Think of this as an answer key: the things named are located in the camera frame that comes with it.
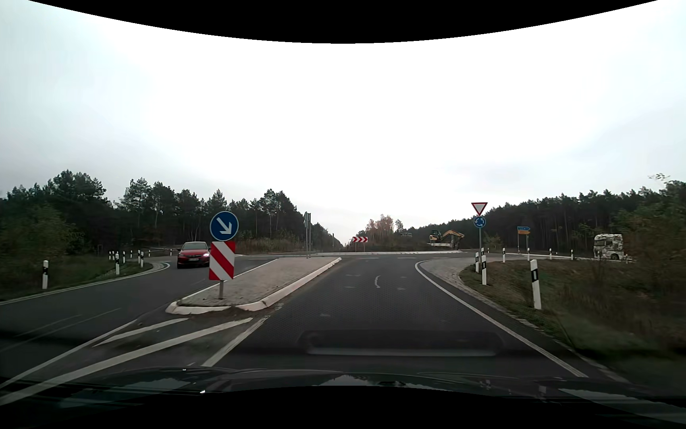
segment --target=blue keep right sign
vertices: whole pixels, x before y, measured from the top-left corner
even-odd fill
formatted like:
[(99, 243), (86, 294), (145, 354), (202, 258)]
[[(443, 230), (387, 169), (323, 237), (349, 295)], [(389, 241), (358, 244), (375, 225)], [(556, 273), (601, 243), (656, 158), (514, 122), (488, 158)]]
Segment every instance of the blue keep right sign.
[(210, 235), (216, 241), (227, 241), (237, 235), (239, 222), (231, 211), (221, 211), (210, 220)]

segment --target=road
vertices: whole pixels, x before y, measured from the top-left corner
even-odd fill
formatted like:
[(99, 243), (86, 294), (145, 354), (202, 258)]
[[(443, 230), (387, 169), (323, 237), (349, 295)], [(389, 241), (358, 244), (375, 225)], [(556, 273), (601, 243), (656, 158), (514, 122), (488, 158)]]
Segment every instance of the road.
[[(238, 258), (235, 274), (271, 260)], [(207, 287), (207, 268), (148, 275), (0, 305), (0, 383), (172, 301)]]
[[(35, 371), (31, 379), (73, 373), (85, 379), (153, 366), (200, 365), (606, 378), (547, 336), (420, 269), (421, 262), (435, 257), (468, 256), (346, 256), (274, 306), (255, 312), (165, 313), (170, 302), (211, 284), (204, 281), (205, 269), (165, 269), (2, 305), (0, 382), (131, 320), (133, 325)], [(492, 254), (489, 261), (500, 257)], [(237, 267), (244, 272), (270, 259), (241, 257)], [(46, 327), (54, 321), (60, 323)], [(60, 326), (65, 328), (37, 337)], [(311, 333), (317, 340), (310, 349), (300, 339)], [(489, 343), (488, 336), (496, 343)], [(457, 346), (458, 339), (463, 346)], [(420, 347), (417, 340), (443, 341), (453, 348), (424, 356), (414, 352)], [(384, 347), (401, 349), (401, 354), (381, 356), (383, 351), (376, 349)], [(3, 392), (27, 385), (18, 383)]]

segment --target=red and white striped barrier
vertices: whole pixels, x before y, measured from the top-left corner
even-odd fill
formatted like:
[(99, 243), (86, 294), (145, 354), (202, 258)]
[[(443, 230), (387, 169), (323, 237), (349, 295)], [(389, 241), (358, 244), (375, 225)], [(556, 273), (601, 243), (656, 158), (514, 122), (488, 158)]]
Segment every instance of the red and white striped barrier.
[(235, 276), (235, 242), (212, 241), (208, 265), (209, 280), (231, 280)]

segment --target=truck cab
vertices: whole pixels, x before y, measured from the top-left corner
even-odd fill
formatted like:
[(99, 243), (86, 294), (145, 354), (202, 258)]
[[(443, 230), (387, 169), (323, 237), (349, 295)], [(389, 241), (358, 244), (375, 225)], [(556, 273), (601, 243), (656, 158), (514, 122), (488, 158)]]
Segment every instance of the truck cab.
[(597, 234), (593, 251), (595, 258), (624, 259), (626, 257), (624, 254), (624, 236), (621, 234)]

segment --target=yellow excavator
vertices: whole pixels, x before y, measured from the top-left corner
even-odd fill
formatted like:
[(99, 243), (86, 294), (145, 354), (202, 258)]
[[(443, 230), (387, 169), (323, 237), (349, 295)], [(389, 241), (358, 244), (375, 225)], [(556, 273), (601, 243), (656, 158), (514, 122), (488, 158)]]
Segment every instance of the yellow excavator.
[[(443, 242), (443, 239), (446, 238), (447, 235), (451, 236), (450, 243)], [(456, 232), (455, 230), (448, 230), (444, 232), (443, 235), (440, 230), (433, 230), (430, 235), (431, 242), (428, 244), (434, 247), (451, 247), (452, 249), (457, 249), (460, 246), (460, 240), (463, 238), (465, 238), (465, 234)]]

